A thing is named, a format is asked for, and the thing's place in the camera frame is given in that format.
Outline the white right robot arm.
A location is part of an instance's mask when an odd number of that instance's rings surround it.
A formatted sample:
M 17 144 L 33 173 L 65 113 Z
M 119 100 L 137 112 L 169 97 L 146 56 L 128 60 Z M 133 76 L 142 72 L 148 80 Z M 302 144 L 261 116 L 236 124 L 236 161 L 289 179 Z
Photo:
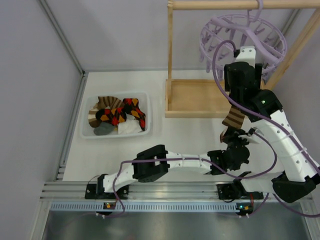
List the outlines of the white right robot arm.
M 245 114 L 269 142 L 280 172 L 266 173 L 240 182 L 246 192 L 276 194 L 293 203 L 310 194 L 320 183 L 320 166 L 308 154 L 291 128 L 275 93 L 261 89 L 262 66 L 239 61 L 224 66 L 224 89 L 230 103 Z

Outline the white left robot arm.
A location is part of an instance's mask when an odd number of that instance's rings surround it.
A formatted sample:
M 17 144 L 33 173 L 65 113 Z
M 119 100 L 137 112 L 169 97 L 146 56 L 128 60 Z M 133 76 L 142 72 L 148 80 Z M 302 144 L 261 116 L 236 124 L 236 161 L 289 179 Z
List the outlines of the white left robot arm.
M 225 150 L 212 150 L 200 155 L 189 155 L 166 150 L 158 144 L 136 155 L 133 160 L 123 161 L 117 173 L 102 174 L 96 183 L 88 182 L 87 200 L 125 199 L 125 191 L 134 182 L 152 183 L 169 172 L 194 172 L 201 175 L 225 175 L 249 163 L 249 141 L 243 130 L 232 131 L 222 141 Z

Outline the argyle sock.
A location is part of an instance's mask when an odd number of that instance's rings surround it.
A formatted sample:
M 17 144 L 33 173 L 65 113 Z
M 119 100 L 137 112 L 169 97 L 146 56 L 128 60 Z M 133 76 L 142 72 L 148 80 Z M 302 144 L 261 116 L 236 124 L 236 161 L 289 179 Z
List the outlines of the argyle sock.
M 124 111 L 131 115 L 139 122 L 140 128 L 144 131 L 146 128 L 146 114 L 141 111 L 139 107 L 139 100 L 137 98 L 124 98 Z
M 97 120 L 117 126 L 120 123 L 124 123 L 127 120 L 127 114 L 124 107 L 118 107 L 113 109 L 101 109 L 96 114 Z

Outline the purple round clip hanger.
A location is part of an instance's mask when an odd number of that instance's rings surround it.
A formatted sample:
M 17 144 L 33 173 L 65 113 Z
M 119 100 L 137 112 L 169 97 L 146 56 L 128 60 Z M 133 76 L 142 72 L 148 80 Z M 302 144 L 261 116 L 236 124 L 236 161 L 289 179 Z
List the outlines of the purple round clip hanger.
M 199 61 L 206 72 L 212 69 L 213 54 L 224 40 L 231 40 L 237 49 L 254 47 L 255 62 L 262 64 L 262 79 L 266 82 L 284 60 L 288 46 L 283 33 L 260 17 L 264 3 L 258 1 L 255 14 L 233 13 L 214 15 L 202 28 L 199 37 Z

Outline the brown striped sock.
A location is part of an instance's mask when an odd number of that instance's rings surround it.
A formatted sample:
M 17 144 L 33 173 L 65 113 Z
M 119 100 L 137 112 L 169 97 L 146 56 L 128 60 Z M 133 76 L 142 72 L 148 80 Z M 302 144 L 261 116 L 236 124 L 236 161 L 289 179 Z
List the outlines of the brown striped sock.
M 115 96 L 98 96 L 98 102 L 88 112 L 88 123 L 92 128 L 97 128 L 101 121 L 96 119 L 96 113 L 101 109 L 115 109 L 123 107 L 124 103 Z
M 240 109 L 232 105 L 227 116 L 222 121 L 222 124 L 226 127 L 241 129 L 244 119 L 245 115 L 240 111 Z

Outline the white sock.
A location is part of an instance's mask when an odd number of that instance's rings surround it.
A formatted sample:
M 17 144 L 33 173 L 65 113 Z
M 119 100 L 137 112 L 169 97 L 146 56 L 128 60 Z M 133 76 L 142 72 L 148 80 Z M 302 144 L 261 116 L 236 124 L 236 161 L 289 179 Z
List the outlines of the white sock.
M 127 120 L 118 124 L 118 134 L 128 135 L 136 134 L 142 131 L 138 120 Z

